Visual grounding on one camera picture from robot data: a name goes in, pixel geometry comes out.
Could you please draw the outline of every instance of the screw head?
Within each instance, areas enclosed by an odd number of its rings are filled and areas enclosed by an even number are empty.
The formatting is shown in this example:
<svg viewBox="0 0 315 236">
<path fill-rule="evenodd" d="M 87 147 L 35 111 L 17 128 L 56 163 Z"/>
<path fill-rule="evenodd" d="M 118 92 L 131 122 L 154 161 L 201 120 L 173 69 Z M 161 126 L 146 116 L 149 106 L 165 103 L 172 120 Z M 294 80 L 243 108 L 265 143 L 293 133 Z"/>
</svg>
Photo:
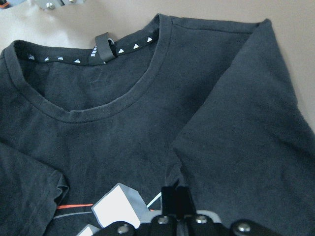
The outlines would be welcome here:
<svg viewBox="0 0 315 236">
<path fill-rule="evenodd" d="M 127 233 L 129 231 L 129 227 L 127 224 L 124 224 L 123 226 L 118 227 L 117 232 L 119 234 L 124 234 Z"/>
<path fill-rule="evenodd" d="M 196 217 L 196 222 L 198 224 L 205 224 L 207 223 L 207 217 L 205 215 L 199 215 Z"/>
<path fill-rule="evenodd" d="M 247 223 L 241 223 L 238 225 L 238 230 L 241 232 L 249 232 L 251 231 L 251 227 Z"/>
<path fill-rule="evenodd" d="M 53 5 L 51 2 L 46 3 L 46 8 L 49 10 L 55 9 L 55 5 Z"/>
<path fill-rule="evenodd" d="M 168 217 L 167 216 L 163 216 L 163 217 L 161 217 L 161 218 L 159 218 L 158 220 L 158 223 L 160 224 L 160 225 L 165 225 L 165 224 L 167 224 L 168 223 Z"/>
</svg>

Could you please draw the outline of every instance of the stitching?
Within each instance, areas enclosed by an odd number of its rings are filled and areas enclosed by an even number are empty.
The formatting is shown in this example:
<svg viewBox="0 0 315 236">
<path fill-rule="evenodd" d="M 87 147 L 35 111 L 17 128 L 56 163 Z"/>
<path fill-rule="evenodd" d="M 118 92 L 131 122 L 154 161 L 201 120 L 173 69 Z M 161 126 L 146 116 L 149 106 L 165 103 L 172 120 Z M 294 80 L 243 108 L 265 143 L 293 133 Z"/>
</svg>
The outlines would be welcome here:
<svg viewBox="0 0 315 236">
<path fill-rule="evenodd" d="M 165 54 L 164 54 L 164 56 L 163 56 L 163 62 L 161 63 L 161 65 L 160 65 L 160 67 L 159 67 L 159 69 L 158 69 L 157 71 L 160 71 L 161 67 L 162 67 L 162 66 L 164 65 L 164 63 L 165 63 L 165 57 L 166 57 L 166 55 L 167 55 L 167 53 L 168 53 L 169 46 L 170 46 L 170 40 L 171 40 L 171 38 L 172 38 L 172 31 L 173 31 L 173 21 L 172 21 L 172 24 L 171 24 L 171 31 L 170 31 L 170 36 L 169 36 L 169 42 L 168 42 L 168 45 L 167 45 L 167 49 L 165 50 Z M 65 120 L 62 120 L 62 119 L 57 119 L 57 118 L 55 118 L 55 117 L 52 117 L 51 115 L 47 114 L 45 111 L 43 111 L 43 110 L 41 110 L 40 108 L 38 108 L 38 107 L 37 107 L 35 104 L 33 104 L 30 100 L 28 100 L 28 98 L 25 97 L 25 96 L 22 94 L 22 92 L 21 92 L 21 91 L 15 86 L 15 84 L 13 83 L 13 80 L 12 80 L 11 74 L 10 74 L 10 72 L 9 72 L 9 69 L 8 69 L 8 67 L 7 67 L 7 63 L 6 63 L 6 59 L 5 59 L 5 58 L 4 58 L 4 62 L 5 62 L 5 67 L 6 67 L 6 70 L 7 70 L 7 72 L 8 72 L 8 75 L 9 75 L 9 77 L 10 77 L 10 79 L 11 79 L 11 82 L 12 82 L 13 86 L 15 87 L 15 89 L 17 90 L 17 92 L 18 92 L 19 94 L 21 94 L 21 95 L 25 98 L 26 101 L 28 101 L 33 107 L 35 107 L 35 108 L 36 108 L 37 110 L 39 110 L 41 113 L 47 115 L 48 117 L 50 117 L 50 118 L 52 118 L 52 119 L 54 119 L 54 120 L 60 121 L 60 122 L 65 123 L 65 124 L 91 123 L 91 122 L 95 122 L 95 121 L 99 121 L 99 120 L 104 120 L 104 119 L 110 118 L 110 117 L 112 117 L 112 116 L 114 116 L 114 115 L 116 115 L 116 114 L 118 114 L 118 113 L 120 113 L 120 112 L 126 110 L 127 108 L 129 108 L 129 107 L 131 107 L 133 104 L 135 104 L 141 97 L 143 97 L 143 95 L 149 90 L 149 88 L 151 87 L 151 85 L 152 85 L 153 82 L 155 81 L 155 78 L 156 78 L 157 75 L 158 75 L 158 72 L 157 72 L 157 74 L 155 75 L 154 79 L 153 79 L 152 82 L 149 84 L 148 88 L 140 94 L 140 96 L 138 97 L 138 99 L 136 99 L 133 103 L 129 104 L 128 106 L 124 107 L 123 109 L 121 109 L 121 110 L 119 110 L 119 111 L 117 111 L 117 112 L 115 112 L 115 113 L 112 113 L 110 116 L 107 116 L 107 117 L 104 117 L 104 118 L 99 118 L 99 119 L 88 120 L 88 121 L 77 121 L 77 122 L 72 121 L 72 122 L 70 122 L 70 121 L 65 121 Z"/>
<path fill-rule="evenodd" d="M 190 27 L 186 27 L 186 26 L 182 26 L 179 24 L 174 23 L 174 25 L 182 27 L 182 28 L 186 28 L 189 30 L 209 30 L 209 31 L 216 31 L 216 32 L 224 32 L 224 33 L 245 33 L 245 34 L 252 34 L 252 32 L 230 32 L 230 31 L 226 31 L 226 30 L 220 30 L 220 29 L 202 29 L 202 28 L 190 28 Z"/>
<path fill-rule="evenodd" d="M 52 176 L 55 175 L 56 172 L 58 172 L 58 171 L 57 171 L 57 170 L 54 170 L 54 171 L 52 172 L 52 174 L 51 174 L 51 175 L 49 176 L 49 178 L 48 178 L 48 182 L 50 182 Z M 48 196 L 49 196 L 49 194 L 50 194 L 51 192 L 52 192 L 52 189 L 47 192 L 47 194 L 45 195 L 45 197 L 43 198 L 43 200 L 40 202 L 40 204 L 37 205 L 37 208 L 34 209 L 34 211 L 31 213 L 30 219 L 28 220 L 27 224 L 25 224 L 24 227 L 19 231 L 19 233 L 18 233 L 19 236 L 24 236 L 24 235 L 27 235 L 27 234 L 28 234 L 28 232 L 30 231 L 30 227 L 31 227 L 32 223 L 33 223 L 34 220 L 36 219 L 37 213 L 42 209 L 42 207 L 44 206 L 44 204 L 45 204 L 46 200 L 48 199 Z"/>
</svg>

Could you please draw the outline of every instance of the red stripe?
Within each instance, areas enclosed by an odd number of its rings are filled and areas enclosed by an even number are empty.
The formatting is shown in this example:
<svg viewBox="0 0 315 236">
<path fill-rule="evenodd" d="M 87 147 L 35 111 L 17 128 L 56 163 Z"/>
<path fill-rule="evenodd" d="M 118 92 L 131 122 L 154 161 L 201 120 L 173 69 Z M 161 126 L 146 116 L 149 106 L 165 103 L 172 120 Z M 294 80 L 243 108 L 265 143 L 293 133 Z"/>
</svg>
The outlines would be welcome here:
<svg viewBox="0 0 315 236">
<path fill-rule="evenodd" d="M 60 205 L 60 206 L 57 206 L 57 210 L 65 209 L 65 208 L 73 208 L 73 207 L 90 207 L 90 206 L 93 206 L 93 204 Z"/>
</svg>

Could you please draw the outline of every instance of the black plastic part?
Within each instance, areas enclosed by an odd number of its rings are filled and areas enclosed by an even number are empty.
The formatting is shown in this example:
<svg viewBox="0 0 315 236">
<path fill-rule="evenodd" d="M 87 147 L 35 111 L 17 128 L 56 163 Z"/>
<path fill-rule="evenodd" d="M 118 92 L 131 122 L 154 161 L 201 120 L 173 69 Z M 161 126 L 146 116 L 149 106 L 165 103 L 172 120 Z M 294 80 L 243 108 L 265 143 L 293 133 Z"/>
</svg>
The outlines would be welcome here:
<svg viewBox="0 0 315 236">
<path fill-rule="evenodd" d="M 215 228 L 220 236 L 229 236 L 230 230 L 223 224 L 215 223 Z"/>
<path fill-rule="evenodd" d="M 136 229 L 137 236 L 148 236 L 151 230 L 151 224 L 140 224 L 139 228 Z"/>
<path fill-rule="evenodd" d="M 203 224 L 196 222 L 196 216 L 186 218 L 189 236 L 220 236 L 212 219 L 205 217 L 207 222 Z"/>
<path fill-rule="evenodd" d="M 242 232 L 239 230 L 239 225 L 243 223 L 249 225 L 250 230 L 248 232 Z M 231 225 L 230 236 L 281 236 L 281 235 L 253 221 L 238 220 Z"/>
<path fill-rule="evenodd" d="M 190 190 L 187 187 L 163 187 L 162 213 L 164 215 L 176 216 L 178 220 L 186 216 L 196 215 L 196 209 L 192 201 Z"/>
<path fill-rule="evenodd" d="M 118 233 L 118 228 L 121 226 L 126 226 L 128 227 L 128 231 L 126 233 L 120 234 Z M 114 222 L 112 224 L 110 224 L 109 226 L 107 226 L 106 228 L 98 231 L 96 234 L 94 234 L 93 236 L 134 236 L 135 235 L 135 228 L 133 225 L 125 222 L 125 221 L 117 221 Z"/>
<path fill-rule="evenodd" d="M 116 58 L 116 55 L 114 55 L 116 50 L 115 47 L 112 49 L 110 46 L 111 40 L 108 37 L 108 32 L 95 37 L 95 43 L 97 46 L 97 52 L 102 61 L 108 62 Z"/>
<path fill-rule="evenodd" d="M 196 209 L 192 201 L 191 193 L 187 187 L 176 189 L 177 218 L 183 219 L 186 216 L 196 215 Z"/>
<path fill-rule="evenodd" d="M 176 236 L 176 219 L 168 216 L 168 222 L 166 224 L 160 224 L 158 220 L 163 217 L 163 215 L 158 215 L 152 219 L 147 236 Z"/>
<path fill-rule="evenodd" d="M 176 192 L 173 187 L 161 189 L 162 214 L 177 217 Z"/>
</svg>

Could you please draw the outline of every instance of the shoulder seam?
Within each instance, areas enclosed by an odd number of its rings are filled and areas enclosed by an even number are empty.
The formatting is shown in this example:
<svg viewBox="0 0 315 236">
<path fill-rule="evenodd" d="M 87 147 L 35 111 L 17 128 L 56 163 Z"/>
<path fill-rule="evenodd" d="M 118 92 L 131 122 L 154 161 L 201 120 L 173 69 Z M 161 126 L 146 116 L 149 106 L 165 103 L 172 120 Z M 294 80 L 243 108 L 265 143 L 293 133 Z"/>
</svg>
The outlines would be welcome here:
<svg viewBox="0 0 315 236">
<path fill-rule="evenodd" d="M 210 31 L 218 31 L 218 32 L 225 32 L 225 33 L 245 33 L 245 34 L 251 34 L 252 32 L 231 32 L 231 31 L 227 31 L 227 30 L 219 30 L 219 29 L 207 29 L 207 28 L 191 28 L 191 27 L 186 27 L 186 26 L 182 26 L 182 25 L 179 25 L 177 23 L 173 23 L 173 25 L 176 25 L 176 26 L 179 26 L 179 27 L 182 27 L 182 28 L 186 28 L 186 29 L 189 29 L 189 30 L 210 30 Z"/>
</svg>

